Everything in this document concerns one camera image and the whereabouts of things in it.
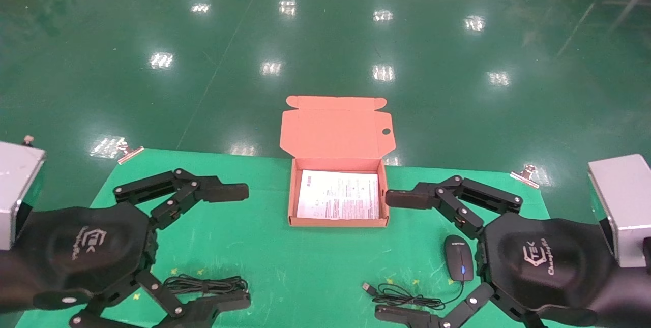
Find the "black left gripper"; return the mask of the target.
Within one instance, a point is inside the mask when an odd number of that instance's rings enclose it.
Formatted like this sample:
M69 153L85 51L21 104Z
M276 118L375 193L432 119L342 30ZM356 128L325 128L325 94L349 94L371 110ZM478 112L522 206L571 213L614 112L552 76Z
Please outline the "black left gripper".
M150 269L137 269L149 224L164 230L200 201L246 200L247 184L224 184L218 176L197 176L177 168L119 185L113 194L120 204L30 214L10 249L12 312L87 303L70 319L71 327L132 327L102 313L137 288L166 312L156 327L212 327L219 314L250 307L251 296L245 291L182 303ZM135 207L163 196L167 200L151 210L150 221Z

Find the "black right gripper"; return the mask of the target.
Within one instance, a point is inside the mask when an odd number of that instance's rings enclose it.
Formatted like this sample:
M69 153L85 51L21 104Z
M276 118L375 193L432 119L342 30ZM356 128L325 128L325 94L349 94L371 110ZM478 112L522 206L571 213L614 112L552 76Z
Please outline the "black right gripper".
M465 237L479 238L477 272L494 290L491 302L507 314L590 314L618 268L600 226L525 218L518 214L520 196L460 175L388 190L384 201L394 208L437 210ZM485 227L466 203L502 216Z

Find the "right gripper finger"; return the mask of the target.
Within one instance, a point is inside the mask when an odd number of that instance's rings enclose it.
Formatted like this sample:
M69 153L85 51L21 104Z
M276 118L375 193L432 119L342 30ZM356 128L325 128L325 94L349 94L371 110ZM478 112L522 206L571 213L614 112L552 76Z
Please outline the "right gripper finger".
M482 283L442 318L421 310L389 305L377 305L376 318L407 327L463 327L489 302L498 305L509 318L525 327L544 327L538 311L547 304L547 287L534 284L521 284L510 291L495 290L491 284Z

